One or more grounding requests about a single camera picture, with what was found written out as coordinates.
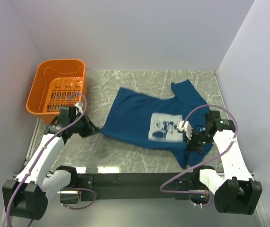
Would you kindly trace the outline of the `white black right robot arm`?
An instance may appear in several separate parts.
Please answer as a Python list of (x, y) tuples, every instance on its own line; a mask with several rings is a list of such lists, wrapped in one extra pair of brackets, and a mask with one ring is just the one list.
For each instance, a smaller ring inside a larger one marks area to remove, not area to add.
[(205, 114), (206, 126), (202, 131), (194, 129), (189, 121), (180, 123), (188, 148), (201, 151), (208, 143), (214, 143), (220, 154), (224, 176), (214, 168), (199, 166), (193, 170), (191, 183), (195, 188), (206, 186), (214, 195), (219, 213), (252, 215), (262, 193), (262, 185), (255, 181), (243, 160), (233, 120), (221, 119), (219, 111)]

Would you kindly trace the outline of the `blue Mickey Mouse t-shirt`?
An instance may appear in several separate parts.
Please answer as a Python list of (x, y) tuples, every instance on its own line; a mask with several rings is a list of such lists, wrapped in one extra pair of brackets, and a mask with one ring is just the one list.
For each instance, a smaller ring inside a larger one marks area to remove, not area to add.
[(177, 124), (206, 101), (189, 80), (171, 83), (175, 94), (169, 99), (159, 99), (121, 87), (110, 109), (101, 133), (143, 148), (170, 151), (181, 168), (200, 163), (205, 154), (187, 151), (184, 135)]

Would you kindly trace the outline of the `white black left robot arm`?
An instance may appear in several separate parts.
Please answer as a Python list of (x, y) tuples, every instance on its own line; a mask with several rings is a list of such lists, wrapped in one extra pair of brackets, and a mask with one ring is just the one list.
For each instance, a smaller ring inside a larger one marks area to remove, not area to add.
[(45, 175), (73, 134), (85, 138), (98, 131), (86, 116), (82, 102), (61, 106), (59, 115), (47, 126), (41, 144), (26, 167), (2, 187), (7, 221), (10, 217), (40, 220), (48, 202), (61, 189), (79, 190), (75, 167), (60, 166), (51, 177)]

